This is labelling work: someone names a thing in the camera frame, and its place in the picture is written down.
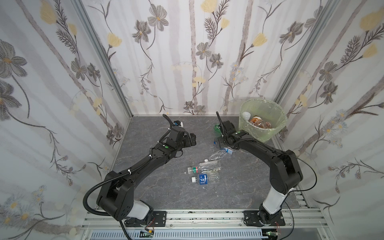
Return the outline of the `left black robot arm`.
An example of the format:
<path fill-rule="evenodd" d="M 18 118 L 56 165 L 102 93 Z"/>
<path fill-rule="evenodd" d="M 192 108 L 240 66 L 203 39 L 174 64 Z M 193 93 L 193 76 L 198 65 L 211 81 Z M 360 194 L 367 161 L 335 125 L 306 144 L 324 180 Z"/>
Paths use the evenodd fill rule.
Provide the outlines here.
<path fill-rule="evenodd" d="M 195 146 L 196 138 L 182 127 L 173 127 L 165 142 L 158 142 L 150 148 L 149 154 L 132 167 L 107 174 L 97 197 L 97 206 L 102 209 L 99 215 L 113 217 L 116 221 L 126 218 L 150 221 L 153 208 L 135 199 L 135 189 L 152 172 L 175 158 L 178 152 Z"/>

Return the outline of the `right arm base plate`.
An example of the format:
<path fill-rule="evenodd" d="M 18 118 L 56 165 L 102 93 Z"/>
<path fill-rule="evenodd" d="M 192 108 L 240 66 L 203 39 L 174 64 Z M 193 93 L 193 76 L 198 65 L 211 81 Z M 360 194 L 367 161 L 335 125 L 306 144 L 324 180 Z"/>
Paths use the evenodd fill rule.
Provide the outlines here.
<path fill-rule="evenodd" d="M 273 215 L 261 211 L 244 211 L 244 224 L 248 227 L 277 227 L 285 226 L 285 220 L 281 212 Z"/>

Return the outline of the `mesh bin with green bag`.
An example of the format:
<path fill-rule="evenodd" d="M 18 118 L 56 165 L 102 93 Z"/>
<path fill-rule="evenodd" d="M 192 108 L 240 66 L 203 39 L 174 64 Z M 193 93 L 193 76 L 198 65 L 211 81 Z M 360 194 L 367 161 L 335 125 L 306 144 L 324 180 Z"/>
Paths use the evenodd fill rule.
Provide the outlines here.
<path fill-rule="evenodd" d="M 249 112 L 251 118 L 258 116 L 264 122 L 270 122 L 271 128 L 264 129 L 262 123 L 253 125 L 243 117 L 243 112 Z M 265 99 L 249 99 L 240 107 L 239 129 L 248 132 L 255 139 L 265 143 L 280 132 L 287 124 L 287 116 L 281 106 Z"/>

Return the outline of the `crushed bottle blue cap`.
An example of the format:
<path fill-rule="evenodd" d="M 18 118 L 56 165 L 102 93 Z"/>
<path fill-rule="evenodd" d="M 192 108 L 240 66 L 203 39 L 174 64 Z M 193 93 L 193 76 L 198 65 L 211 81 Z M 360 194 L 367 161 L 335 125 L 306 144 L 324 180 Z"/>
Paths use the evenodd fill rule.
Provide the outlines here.
<path fill-rule="evenodd" d="M 215 144 L 216 148 L 218 148 L 221 151 L 226 152 L 229 155 L 232 155 L 234 152 L 234 150 L 232 150 L 231 148 L 227 147 L 225 144 L 222 144 L 219 141 L 214 141 L 214 144 Z"/>

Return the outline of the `orange copper label bottle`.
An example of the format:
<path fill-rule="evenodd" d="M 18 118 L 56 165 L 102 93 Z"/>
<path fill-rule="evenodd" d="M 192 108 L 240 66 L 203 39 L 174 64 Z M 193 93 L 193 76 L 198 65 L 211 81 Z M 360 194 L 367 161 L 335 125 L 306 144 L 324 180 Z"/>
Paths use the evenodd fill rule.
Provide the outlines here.
<path fill-rule="evenodd" d="M 262 118 L 258 117 L 258 116 L 254 116 L 250 122 L 253 124 L 253 125 L 258 125 L 262 122 Z"/>

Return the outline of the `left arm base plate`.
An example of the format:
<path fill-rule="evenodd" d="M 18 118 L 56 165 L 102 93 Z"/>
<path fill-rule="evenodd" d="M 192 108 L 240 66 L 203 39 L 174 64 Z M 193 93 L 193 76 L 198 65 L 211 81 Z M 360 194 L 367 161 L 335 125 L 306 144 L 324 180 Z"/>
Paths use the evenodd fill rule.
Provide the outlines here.
<path fill-rule="evenodd" d="M 125 219 L 124 225 L 128 228 L 133 227 L 165 227 L 167 219 L 166 211 L 153 211 L 149 212 L 149 214 L 143 219 L 139 220 L 136 218 Z"/>

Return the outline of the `crushed clear bottle white cap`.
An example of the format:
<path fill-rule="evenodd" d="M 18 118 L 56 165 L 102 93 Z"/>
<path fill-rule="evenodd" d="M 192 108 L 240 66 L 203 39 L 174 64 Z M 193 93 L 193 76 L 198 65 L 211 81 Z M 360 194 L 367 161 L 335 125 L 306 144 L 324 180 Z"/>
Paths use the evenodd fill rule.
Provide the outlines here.
<path fill-rule="evenodd" d="M 207 159 L 204 159 L 204 162 L 211 162 L 211 161 L 217 161 L 220 160 L 222 157 L 224 157 L 227 154 L 225 150 L 219 150 L 212 155 L 210 155 Z"/>

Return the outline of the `green soda bottle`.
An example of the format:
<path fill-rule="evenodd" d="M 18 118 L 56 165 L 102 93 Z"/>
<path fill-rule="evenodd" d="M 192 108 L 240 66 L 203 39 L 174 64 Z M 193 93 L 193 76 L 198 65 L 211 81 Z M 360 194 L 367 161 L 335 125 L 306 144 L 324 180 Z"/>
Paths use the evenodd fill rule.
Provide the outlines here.
<path fill-rule="evenodd" d="M 215 124 L 214 125 L 214 133 L 215 133 L 216 136 L 221 136 L 222 135 L 219 124 Z"/>

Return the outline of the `white bottle red cap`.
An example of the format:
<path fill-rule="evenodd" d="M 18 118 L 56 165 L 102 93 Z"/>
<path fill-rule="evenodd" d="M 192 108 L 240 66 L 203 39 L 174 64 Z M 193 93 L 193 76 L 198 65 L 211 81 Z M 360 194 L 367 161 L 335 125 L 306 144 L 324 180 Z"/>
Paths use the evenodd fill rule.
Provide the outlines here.
<path fill-rule="evenodd" d="M 247 121 L 249 122 L 250 119 L 251 119 L 251 114 L 249 112 L 243 112 L 242 113 L 242 117 Z"/>

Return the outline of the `aluminium frame rail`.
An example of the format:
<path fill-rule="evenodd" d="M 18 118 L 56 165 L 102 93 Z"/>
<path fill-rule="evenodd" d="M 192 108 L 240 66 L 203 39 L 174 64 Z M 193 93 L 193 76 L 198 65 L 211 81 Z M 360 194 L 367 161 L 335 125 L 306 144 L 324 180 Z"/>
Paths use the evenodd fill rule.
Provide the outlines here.
<path fill-rule="evenodd" d="M 319 209 L 282 210 L 284 225 L 251 227 L 244 210 L 167 210 L 149 226 L 154 240 L 272 239 L 333 240 L 334 236 Z"/>

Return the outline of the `brown label bottle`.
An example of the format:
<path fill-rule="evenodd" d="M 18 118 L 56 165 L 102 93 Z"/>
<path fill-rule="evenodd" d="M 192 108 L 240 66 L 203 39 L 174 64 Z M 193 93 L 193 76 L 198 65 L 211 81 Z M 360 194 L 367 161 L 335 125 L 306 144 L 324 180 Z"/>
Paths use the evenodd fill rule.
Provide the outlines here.
<path fill-rule="evenodd" d="M 262 127 L 264 129 L 270 129 L 272 126 L 271 126 L 271 123 L 270 122 L 262 122 Z"/>

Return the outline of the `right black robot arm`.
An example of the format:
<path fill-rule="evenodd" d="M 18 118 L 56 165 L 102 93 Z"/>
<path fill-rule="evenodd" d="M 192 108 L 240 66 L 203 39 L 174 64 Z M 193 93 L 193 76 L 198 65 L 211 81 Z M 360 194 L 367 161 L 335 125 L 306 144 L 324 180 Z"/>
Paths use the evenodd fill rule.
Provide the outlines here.
<path fill-rule="evenodd" d="M 281 217 L 288 194 L 303 180 L 296 155 L 270 147 L 253 138 L 248 132 L 237 131 L 230 121 L 220 121 L 221 137 L 216 139 L 219 148 L 243 150 L 263 161 L 270 168 L 271 189 L 255 217 L 249 217 L 256 227 L 270 226 Z"/>

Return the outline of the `clear bottle blue label white cap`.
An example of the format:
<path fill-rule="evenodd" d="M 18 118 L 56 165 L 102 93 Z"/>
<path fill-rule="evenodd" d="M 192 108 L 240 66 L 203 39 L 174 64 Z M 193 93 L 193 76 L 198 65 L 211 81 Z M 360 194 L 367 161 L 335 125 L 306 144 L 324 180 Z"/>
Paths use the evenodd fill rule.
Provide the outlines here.
<path fill-rule="evenodd" d="M 191 182 L 199 185 L 211 185 L 217 183 L 220 177 L 218 173 L 201 173 L 191 177 Z"/>

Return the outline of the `clear bottle green cap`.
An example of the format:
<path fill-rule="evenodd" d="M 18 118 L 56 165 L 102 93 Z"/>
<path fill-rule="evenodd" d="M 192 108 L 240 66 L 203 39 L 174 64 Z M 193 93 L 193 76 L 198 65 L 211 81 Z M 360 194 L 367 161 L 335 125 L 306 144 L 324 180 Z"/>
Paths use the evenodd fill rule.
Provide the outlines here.
<path fill-rule="evenodd" d="M 210 161 L 200 163 L 197 166 L 188 167 L 188 174 L 200 174 L 207 172 L 218 172 L 221 170 L 221 163 L 219 161 Z"/>

